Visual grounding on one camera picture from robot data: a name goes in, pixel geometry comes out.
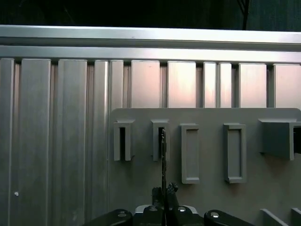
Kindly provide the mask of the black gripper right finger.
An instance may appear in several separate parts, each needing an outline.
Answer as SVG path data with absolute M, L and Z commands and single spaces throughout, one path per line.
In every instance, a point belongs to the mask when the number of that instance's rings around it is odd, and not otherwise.
M 209 210 L 202 216 L 188 205 L 180 205 L 176 183 L 169 183 L 166 189 L 166 224 L 168 226 L 252 226 L 240 218 L 221 210 Z

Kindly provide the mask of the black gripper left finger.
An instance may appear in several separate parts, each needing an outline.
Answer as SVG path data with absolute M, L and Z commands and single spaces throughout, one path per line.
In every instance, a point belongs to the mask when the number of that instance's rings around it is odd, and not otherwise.
M 152 204 L 140 205 L 132 214 L 116 209 L 83 224 L 83 226 L 164 226 L 164 196 L 161 187 L 152 189 Z

